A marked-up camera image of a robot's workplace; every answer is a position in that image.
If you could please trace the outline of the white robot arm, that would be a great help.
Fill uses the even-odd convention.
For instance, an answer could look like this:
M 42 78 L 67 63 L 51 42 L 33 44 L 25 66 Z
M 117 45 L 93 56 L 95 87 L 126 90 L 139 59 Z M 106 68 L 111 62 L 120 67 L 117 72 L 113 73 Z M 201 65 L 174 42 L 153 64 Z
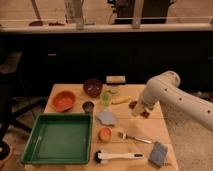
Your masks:
M 190 95 L 178 88 L 180 77 L 174 71 L 166 71 L 150 78 L 132 111 L 133 116 L 146 108 L 152 109 L 157 101 L 173 105 L 202 126 L 213 132 L 213 103 Z

